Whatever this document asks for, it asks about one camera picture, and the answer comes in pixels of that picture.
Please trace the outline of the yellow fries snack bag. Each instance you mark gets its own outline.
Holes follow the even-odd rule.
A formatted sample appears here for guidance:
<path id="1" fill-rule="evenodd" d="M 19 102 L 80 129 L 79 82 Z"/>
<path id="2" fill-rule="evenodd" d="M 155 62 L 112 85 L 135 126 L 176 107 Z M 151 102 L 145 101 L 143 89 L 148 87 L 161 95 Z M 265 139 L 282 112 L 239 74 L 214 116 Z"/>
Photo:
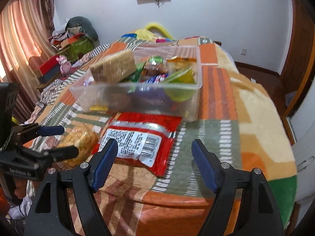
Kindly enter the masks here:
<path id="1" fill-rule="evenodd" d="M 89 108 L 90 111 L 107 112 L 108 107 L 106 105 L 93 105 Z"/>

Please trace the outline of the long purple biscuit pack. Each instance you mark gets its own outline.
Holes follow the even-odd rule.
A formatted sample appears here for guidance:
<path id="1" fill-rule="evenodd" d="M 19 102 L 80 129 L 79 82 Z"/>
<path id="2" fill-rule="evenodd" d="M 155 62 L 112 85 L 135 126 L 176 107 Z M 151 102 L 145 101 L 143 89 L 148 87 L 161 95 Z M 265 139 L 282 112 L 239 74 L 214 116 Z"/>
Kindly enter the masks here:
<path id="1" fill-rule="evenodd" d="M 164 89 L 140 87 L 130 90 L 128 96 L 136 108 L 160 108 L 171 106 L 173 101 L 166 95 Z"/>

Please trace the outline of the clear bag fried snacks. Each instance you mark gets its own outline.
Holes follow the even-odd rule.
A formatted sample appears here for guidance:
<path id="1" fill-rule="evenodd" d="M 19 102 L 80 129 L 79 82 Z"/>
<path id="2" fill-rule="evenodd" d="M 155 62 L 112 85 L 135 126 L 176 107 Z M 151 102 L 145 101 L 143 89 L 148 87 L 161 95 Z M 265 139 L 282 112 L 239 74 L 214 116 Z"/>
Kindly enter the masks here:
<path id="1" fill-rule="evenodd" d="M 58 162 L 58 166 L 63 170 L 69 170 L 80 165 L 88 159 L 98 141 L 98 134 L 86 124 L 75 126 L 66 136 L 61 138 L 57 147 L 75 146 L 78 148 L 79 154 L 76 158 Z"/>

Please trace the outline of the red gift box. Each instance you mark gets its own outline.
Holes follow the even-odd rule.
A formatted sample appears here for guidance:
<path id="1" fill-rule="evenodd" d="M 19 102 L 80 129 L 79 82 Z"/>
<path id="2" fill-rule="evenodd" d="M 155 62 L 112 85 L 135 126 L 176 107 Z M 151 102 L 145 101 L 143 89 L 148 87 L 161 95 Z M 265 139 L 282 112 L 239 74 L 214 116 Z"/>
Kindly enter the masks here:
<path id="1" fill-rule="evenodd" d="M 38 69 L 35 70 L 35 74 L 36 76 L 42 77 L 44 76 L 46 73 L 48 73 L 54 66 L 56 66 L 58 64 L 59 60 L 59 56 L 55 55 L 51 58 L 49 58 L 49 60 L 47 60 L 46 62 L 42 63 Z"/>

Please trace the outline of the pink plush toy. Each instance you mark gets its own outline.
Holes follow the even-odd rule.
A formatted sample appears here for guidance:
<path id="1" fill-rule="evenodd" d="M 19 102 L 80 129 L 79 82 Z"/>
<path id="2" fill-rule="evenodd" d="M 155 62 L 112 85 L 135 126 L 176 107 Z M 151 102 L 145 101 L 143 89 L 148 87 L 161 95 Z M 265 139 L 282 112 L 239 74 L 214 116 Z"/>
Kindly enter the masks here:
<path id="1" fill-rule="evenodd" d="M 70 72 L 71 63 L 67 60 L 67 58 L 64 55 L 58 56 L 57 62 L 60 65 L 60 73 L 63 76 L 67 75 Z"/>

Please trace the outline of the green patterned bag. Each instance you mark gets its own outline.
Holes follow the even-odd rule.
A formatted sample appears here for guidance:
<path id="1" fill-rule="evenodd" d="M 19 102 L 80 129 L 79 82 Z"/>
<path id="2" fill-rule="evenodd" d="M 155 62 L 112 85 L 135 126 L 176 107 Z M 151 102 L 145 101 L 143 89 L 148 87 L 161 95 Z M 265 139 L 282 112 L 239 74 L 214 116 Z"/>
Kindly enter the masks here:
<path id="1" fill-rule="evenodd" d="M 77 62 L 85 54 L 91 52 L 94 49 L 92 41 L 83 36 L 79 40 L 67 45 L 58 52 L 58 56 L 65 56 L 71 63 Z"/>

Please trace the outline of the red snack bag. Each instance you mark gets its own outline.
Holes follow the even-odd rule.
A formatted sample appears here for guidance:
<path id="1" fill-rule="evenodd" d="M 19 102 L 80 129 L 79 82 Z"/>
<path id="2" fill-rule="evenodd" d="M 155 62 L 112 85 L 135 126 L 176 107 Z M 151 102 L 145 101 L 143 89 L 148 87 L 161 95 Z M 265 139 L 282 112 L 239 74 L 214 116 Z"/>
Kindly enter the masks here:
<path id="1" fill-rule="evenodd" d="M 116 157 L 121 163 L 145 167 L 162 177 L 181 121 L 182 117 L 164 114 L 117 113 L 110 119 L 92 153 L 101 151 L 112 138 L 118 143 Z"/>

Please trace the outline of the pink orange curtain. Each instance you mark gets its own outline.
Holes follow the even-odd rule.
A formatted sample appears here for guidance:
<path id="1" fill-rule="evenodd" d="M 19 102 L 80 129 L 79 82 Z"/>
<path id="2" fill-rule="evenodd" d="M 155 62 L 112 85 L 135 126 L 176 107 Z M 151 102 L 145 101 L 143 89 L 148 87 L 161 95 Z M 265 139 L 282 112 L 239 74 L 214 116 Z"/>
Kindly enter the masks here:
<path id="1" fill-rule="evenodd" d="M 49 42 L 54 8 L 54 0 L 8 0 L 1 12 L 2 81 L 20 85 L 13 110 L 20 122 L 31 117 L 40 100 L 36 70 L 55 55 Z"/>

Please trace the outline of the beige wrapped cake block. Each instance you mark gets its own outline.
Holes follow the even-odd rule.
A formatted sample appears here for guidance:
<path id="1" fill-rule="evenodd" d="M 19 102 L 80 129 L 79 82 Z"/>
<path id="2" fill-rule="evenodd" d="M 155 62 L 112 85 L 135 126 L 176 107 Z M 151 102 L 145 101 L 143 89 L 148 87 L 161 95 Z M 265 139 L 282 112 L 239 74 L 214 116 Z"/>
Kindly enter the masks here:
<path id="1" fill-rule="evenodd" d="M 90 66 L 95 82 L 115 84 L 137 70 L 132 50 L 123 50 L 111 54 Z"/>

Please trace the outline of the grey cushion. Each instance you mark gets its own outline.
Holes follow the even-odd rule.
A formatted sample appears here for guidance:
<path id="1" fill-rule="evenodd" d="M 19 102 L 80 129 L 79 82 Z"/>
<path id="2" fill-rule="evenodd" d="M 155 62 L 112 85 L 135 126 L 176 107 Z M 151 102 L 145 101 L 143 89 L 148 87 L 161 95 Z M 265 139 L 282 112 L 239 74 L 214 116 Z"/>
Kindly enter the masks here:
<path id="1" fill-rule="evenodd" d="M 99 39 L 98 34 L 89 19 L 82 16 L 70 18 L 66 24 L 66 30 L 77 27 L 83 28 L 84 33 L 87 34 L 93 41 L 97 41 Z"/>

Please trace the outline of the blue chips snack bag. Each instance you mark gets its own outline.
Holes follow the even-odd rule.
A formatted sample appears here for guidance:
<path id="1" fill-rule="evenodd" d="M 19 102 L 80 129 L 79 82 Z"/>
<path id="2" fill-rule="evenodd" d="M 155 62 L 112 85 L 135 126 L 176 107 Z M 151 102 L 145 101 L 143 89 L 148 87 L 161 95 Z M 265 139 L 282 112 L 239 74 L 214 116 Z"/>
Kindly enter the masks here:
<path id="1" fill-rule="evenodd" d="M 158 84 L 158 83 L 162 83 L 166 78 L 169 77 L 168 73 L 165 74 L 159 74 L 156 76 L 152 76 L 151 78 L 145 80 L 145 83 L 148 84 Z"/>

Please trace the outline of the clear plastic storage bin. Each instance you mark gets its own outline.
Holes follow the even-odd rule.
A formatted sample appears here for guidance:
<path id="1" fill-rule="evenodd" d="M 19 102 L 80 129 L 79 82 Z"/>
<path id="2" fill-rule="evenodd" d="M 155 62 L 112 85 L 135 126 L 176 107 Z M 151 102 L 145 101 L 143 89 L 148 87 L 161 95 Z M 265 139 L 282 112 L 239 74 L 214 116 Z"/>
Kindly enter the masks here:
<path id="1" fill-rule="evenodd" d="M 143 46 L 92 63 L 70 92 L 84 111 L 166 114 L 193 122 L 201 87 L 198 46 Z"/>

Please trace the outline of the green snack packet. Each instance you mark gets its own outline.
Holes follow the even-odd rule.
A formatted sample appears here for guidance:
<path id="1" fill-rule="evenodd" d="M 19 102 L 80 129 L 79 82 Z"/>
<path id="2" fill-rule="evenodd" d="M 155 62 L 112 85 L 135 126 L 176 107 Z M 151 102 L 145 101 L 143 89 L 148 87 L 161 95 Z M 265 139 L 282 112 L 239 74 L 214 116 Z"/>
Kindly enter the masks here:
<path id="1" fill-rule="evenodd" d="M 151 56 L 136 64 L 136 71 L 128 76 L 127 82 L 145 82 L 153 76 L 167 73 L 167 67 L 161 56 Z"/>

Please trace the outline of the yellow plush pillow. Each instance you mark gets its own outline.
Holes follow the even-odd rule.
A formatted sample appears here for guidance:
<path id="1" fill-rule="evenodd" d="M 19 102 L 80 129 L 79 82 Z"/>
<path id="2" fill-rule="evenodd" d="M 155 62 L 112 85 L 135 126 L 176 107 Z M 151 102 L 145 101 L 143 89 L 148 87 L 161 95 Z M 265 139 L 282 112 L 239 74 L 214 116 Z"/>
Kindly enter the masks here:
<path id="1" fill-rule="evenodd" d="M 138 40 L 150 41 L 153 43 L 165 43 L 174 41 L 172 35 L 157 22 L 150 22 L 144 28 L 137 29 L 134 34 Z"/>

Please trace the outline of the wooden door frame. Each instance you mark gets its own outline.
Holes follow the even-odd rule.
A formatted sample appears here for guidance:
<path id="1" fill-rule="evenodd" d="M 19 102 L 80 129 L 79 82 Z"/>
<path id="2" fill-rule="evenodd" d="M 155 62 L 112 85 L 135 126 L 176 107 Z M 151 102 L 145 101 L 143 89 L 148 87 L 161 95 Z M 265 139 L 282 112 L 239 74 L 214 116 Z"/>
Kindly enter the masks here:
<path id="1" fill-rule="evenodd" d="M 301 0 L 293 2 L 293 24 L 289 50 L 280 75 L 285 95 L 295 95 L 283 118 L 291 117 L 302 104 L 314 77 L 314 23 Z"/>

